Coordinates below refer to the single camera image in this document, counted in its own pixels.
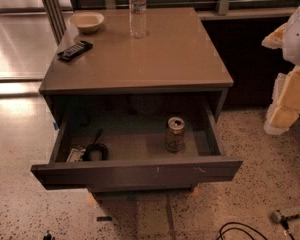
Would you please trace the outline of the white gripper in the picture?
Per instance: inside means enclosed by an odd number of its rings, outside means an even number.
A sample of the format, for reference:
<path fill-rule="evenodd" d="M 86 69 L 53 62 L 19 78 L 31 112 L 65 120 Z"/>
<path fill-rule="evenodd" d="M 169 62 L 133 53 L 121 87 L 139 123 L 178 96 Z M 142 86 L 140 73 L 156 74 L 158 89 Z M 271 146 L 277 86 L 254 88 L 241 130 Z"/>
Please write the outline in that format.
<path fill-rule="evenodd" d="M 281 49 L 283 58 L 300 65 L 300 6 L 282 24 L 266 36 L 261 45 L 269 49 Z M 288 74 L 279 73 L 273 88 L 272 103 L 266 114 L 264 131 L 281 135 L 288 131 L 300 116 L 300 66 Z"/>

